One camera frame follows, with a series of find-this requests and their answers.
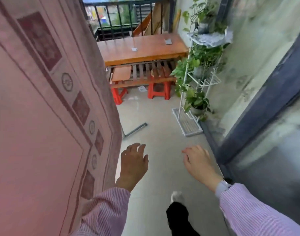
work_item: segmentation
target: gray floor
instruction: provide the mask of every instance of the gray floor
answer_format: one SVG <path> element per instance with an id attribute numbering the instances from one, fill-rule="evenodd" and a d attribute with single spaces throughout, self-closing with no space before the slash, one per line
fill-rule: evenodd
<path id="1" fill-rule="evenodd" d="M 171 235 L 166 209 L 174 190 L 182 191 L 194 229 L 203 235 L 229 235 L 218 200 L 204 185 L 197 182 L 183 165 L 181 150 L 200 144 L 211 151 L 203 134 L 186 138 L 172 115 L 179 98 L 147 98 L 147 92 L 129 90 L 124 102 L 118 105 L 125 133 L 147 122 L 149 125 L 122 142 L 122 150 L 132 143 L 147 144 L 149 169 L 131 193 L 127 222 L 122 236 Z M 116 178 L 119 177 L 120 162 Z"/>

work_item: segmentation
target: striped shirt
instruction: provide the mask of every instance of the striped shirt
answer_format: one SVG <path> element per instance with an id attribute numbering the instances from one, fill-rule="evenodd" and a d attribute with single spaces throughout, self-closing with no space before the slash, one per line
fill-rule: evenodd
<path id="1" fill-rule="evenodd" d="M 108 189 L 95 197 L 74 236 L 120 236 L 126 222 L 130 193 Z M 238 236 L 300 236 L 300 226 L 256 199 L 242 184 L 221 193 L 220 208 Z"/>

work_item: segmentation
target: balcony railing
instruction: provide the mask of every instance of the balcony railing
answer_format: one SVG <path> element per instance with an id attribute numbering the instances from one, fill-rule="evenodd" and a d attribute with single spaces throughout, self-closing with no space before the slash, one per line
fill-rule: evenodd
<path id="1" fill-rule="evenodd" d="M 164 5 L 169 5 L 168 31 L 173 26 L 174 0 L 123 0 L 109 2 L 84 3 L 84 15 L 89 21 L 96 41 L 120 39 L 133 36 L 134 30 L 150 14 L 151 35 L 154 34 L 153 9 L 160 5 L 160 33 L 163 31 Z"/>

